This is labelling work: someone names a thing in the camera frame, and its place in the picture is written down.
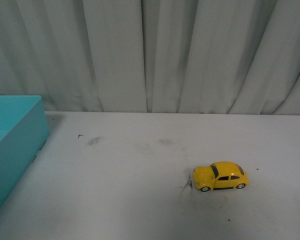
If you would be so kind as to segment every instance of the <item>black trim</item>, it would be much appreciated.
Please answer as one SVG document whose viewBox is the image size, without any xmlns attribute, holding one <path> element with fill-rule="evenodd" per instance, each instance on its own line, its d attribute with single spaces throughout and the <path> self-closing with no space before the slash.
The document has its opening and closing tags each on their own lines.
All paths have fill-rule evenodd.
<svg viewBox="0 0 300 240">
<path fill-rule="evenodd" d="M 245 173 L 244 173 L 244 170 L 242 169 L 242 167 L 240 167 L 238 164 L 237 164 L 237 166 L 238 166 L 238 168 L 239 168 L 240 173 L 244 176 Z"/>
<path fill-rule="evenodd" d="M 210 167 L 212 168 L 212 171 L 214 173 L 214 177 L 217 178 L 219 176 L 219 172 L 218 172 L 218 169 L 217 169 L 216 165 L 211 164 Z"/>
<path fill-rule="evenodd" d="M 217 181 L 228 181 L 229 180 L 229 176 L 221 176 L 217 179 Z"/>
<path fill-rule="evenodd" d="M 218 188 L 214 188 L 213 190 L 223 190 L 223 189 L 233 189 L 233 187 L 218 187 Z"/>
<path fill-rule="evenodd" d="M 236 179 L 239 179 L 239 178 L 240 178 L 239 176 L 231 176 L 230 180 L 236 180 Z"/>
</svg>

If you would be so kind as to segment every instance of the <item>white table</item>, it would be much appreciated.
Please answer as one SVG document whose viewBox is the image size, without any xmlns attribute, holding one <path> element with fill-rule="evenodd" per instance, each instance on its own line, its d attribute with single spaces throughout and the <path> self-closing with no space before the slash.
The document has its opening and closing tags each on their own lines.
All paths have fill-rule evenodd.
<svg viewBox="0 0 300 240">
<path fill-rule="evenodd" d="M 0 208 L 0 240 L 300 239 L 300 116 L 46 114 L 50 136 Z M 187 185 L 217 161 L 250 185 Z"/>
</svg>

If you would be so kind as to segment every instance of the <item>car wheel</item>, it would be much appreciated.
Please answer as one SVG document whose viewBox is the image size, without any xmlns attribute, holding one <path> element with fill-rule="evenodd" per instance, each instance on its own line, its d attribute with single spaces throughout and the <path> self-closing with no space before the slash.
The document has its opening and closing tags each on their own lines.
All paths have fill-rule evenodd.
<svg viewBox="0 0 300 240">
<path fill-rule="evenodd" d="M 204 186 L 203 188 L 201 188 L 202 192 L 208 192 L 210 190 L 210 187 L 208 186 Z"/>
<path fill-rule="evenodd" d="M 237 189 L 243 189 L 246 185 L 244 183 L 239 184 L 236 186 Z"/>
</svg>

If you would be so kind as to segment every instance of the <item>car windshield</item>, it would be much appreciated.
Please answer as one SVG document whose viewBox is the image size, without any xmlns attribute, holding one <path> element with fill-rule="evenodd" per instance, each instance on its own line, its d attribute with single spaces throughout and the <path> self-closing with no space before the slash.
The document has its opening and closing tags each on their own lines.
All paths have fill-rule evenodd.
<svg viewBox="0 0 300 240">
<path fill-rule="evenodd" d="M 237 166 L 238 166 L 238 168 L 239 168 L 239 170 L 240 170 L 240 173 L 242 174 L 242 175 L 245 175 L 245 173 L 244 173 L 244 171 L 242 170 L 242 168 L 237 164 Z"/>
<path fill-rule="evenodd" d="M 212 171 L 214 173 L 214 177 L 217 178 L 219 176 L 219 172 L 218 172 L 218 169 L 217 169 L 216 165 L 212 164 L 212 165 L 210 165 L 210 167 L 212 168 Z"/>
</svg>

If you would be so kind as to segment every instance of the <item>turquoise box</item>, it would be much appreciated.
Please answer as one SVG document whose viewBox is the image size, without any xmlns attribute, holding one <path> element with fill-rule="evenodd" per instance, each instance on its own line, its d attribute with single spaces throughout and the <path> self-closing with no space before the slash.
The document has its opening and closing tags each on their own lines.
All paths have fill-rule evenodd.
<svg viewBox="0 0 300 240">
<path fill-rule="evenodd" d="M 48 135 L 40 96 L 0 96 L 0 205 Z"/>
</svg>

